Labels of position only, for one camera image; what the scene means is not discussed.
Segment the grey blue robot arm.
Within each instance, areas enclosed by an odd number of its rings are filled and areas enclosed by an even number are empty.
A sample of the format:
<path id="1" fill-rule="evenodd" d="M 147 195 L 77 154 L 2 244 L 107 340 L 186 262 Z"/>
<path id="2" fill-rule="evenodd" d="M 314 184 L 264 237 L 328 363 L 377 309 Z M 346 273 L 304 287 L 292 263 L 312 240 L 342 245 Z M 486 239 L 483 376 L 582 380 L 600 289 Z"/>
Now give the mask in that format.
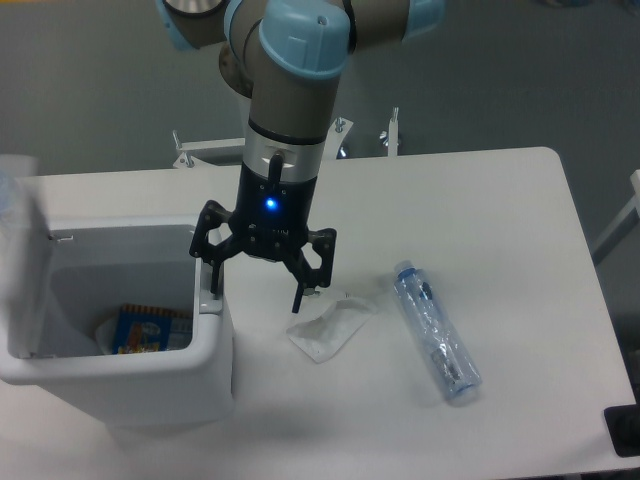
<path id="1" fill-rule="evenodd" d="M 337 233 L 308 226 L 339 87 L 349 56 L 435 28 L 442 1 L 160 1 L 180 50 L 222 48 L 232 89 L 250 102 L 233 210 L 203 207 L 192 256 L 210 265 L 213 295 L 237 254 L 279 262 L 297 294 L 332 279 Z"/>

